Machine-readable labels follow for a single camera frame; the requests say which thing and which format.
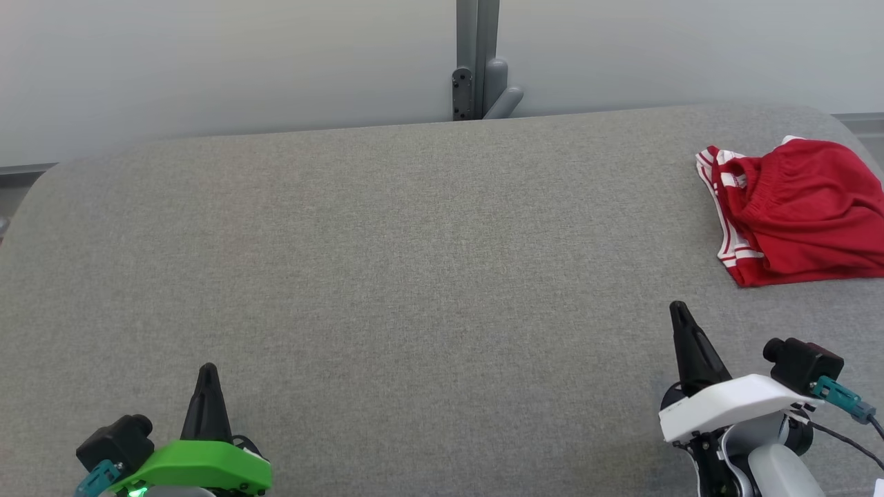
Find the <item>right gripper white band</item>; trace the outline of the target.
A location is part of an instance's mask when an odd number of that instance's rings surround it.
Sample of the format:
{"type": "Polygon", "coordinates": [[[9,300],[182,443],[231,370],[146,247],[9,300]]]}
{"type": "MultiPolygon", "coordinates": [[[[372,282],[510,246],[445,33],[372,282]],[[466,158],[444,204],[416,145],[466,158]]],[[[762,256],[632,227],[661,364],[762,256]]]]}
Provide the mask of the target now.
{"type": "Polygon", "coordinates": [[[659,412],[666,443],[689,442],[694,433],[716,431],[774,414],[792,404],[818,408],[822,399],[802,396],[773,378],[749,374],[735,380],[682,301],[669,305],[682,393],[689,396],[659,412]]]}

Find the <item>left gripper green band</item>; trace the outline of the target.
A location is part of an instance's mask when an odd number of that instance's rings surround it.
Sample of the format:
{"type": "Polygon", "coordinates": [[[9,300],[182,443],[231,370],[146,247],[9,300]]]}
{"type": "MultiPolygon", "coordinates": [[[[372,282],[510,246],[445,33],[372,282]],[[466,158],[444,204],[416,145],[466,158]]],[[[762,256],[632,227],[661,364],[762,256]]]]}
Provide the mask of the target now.
{"type": "Polygon", "coordinates": [[[145,497],[154,487],[185,487],[205,489],[220,497],[262,497],[272,485],[269,460],[250,438],[233,437],[217,366],[203,364],[187,406],[181,440],[155,450],[139,469],[121,477],[108,492],[117,497],[145,497]],[[207,436],[217,441],[199,440],[205,384],[207,436]]]}

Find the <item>grey fabric sofa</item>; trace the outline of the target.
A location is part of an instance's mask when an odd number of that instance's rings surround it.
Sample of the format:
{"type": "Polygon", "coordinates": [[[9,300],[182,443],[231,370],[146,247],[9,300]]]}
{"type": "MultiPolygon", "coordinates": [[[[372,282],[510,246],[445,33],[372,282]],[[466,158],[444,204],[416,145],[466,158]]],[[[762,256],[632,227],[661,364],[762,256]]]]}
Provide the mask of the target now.
{"type": "Polygon", "coordinates": [[[884,422],[884,280],[740,289],[709,145],[851,148],[720,104],[155,142],[53,166],[0,245],[0,497],[71,497],[126,414],[180,437],[218,366],[268,497],[695,497],[666,444],[686,302],[735,376],[795,337],[884,422]]]}

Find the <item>grey metal stand with bracket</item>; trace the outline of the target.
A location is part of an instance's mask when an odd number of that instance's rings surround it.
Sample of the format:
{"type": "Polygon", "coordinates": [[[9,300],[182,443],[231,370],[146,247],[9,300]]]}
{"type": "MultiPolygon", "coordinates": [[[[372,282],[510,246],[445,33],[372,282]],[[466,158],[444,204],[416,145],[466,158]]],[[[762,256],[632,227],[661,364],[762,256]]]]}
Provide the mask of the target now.
{"type": "Polygon", "coordinates": [[[524,96],[508,82],[508,62],[497,54],[499,13],[500,0],[456,0],[454,121],[507,119],[524,96]]]}

